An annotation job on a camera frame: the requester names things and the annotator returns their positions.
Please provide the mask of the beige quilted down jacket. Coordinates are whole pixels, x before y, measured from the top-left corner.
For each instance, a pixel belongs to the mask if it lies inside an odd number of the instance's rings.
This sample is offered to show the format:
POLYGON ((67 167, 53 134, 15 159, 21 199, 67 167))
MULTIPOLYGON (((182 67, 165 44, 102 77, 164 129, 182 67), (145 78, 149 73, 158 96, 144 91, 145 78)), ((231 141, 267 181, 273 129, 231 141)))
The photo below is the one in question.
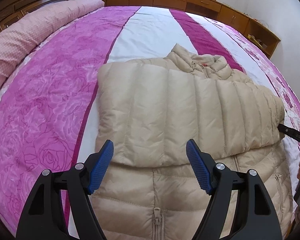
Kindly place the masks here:
POLYGON ((97 74, 96 149, 114 144, 92 206, 107 239, 191 239, 209 202, 186 143, 230 169, 253 168, 274 204, 282 234, 292 186, 277 126, 282 100, 218 55, 175 45, 163 58, 103 65, 97 74))

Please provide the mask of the magenta white floral bedspread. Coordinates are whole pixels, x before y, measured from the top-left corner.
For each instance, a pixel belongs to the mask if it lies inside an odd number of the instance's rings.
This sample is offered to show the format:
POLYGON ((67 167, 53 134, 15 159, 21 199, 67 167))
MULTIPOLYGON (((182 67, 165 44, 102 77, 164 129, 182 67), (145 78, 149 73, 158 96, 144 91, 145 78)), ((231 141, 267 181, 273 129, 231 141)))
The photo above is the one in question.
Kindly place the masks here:
MULTIPOLYGON (((282 123, 300 131, 300 102, 274 64, 232 27, 155 7, 101 7, 52 33, 16 66, 0 89, 0 218, 16 233, 40 173, 62 172, 97 152, 99 69, 108 63, 166 57, 175 45, 218 55, 269 88, 285 108, 282 123)), ((300 145, 283 136, 292 195, 300 145)), ((296 207, 292 200, 292 217, 296 207)))

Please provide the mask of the pink checked rolled duvet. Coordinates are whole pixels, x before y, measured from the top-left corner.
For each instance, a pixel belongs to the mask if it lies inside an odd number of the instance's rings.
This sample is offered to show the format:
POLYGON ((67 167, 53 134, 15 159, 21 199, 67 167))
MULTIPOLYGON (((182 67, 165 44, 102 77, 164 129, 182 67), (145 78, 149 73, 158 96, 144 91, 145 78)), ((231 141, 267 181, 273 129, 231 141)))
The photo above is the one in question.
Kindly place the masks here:
POLYGON ((68 0, 39 8, 0 32, 0 89, 16 66, 52 33, 104 7, 102 0, 68 0))

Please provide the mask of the brown wooden cabinet row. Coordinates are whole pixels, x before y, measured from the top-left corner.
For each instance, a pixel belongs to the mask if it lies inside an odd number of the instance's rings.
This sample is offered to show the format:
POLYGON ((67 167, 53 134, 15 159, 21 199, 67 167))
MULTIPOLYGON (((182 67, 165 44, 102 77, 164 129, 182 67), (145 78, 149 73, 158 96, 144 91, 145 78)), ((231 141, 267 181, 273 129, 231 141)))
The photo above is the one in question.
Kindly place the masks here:
POLYGON ((271 58, 280 42, 272 31, 246 14, 216 0, 103 0, 106 6, 150 6, 176 9, 224 23, 271 58))

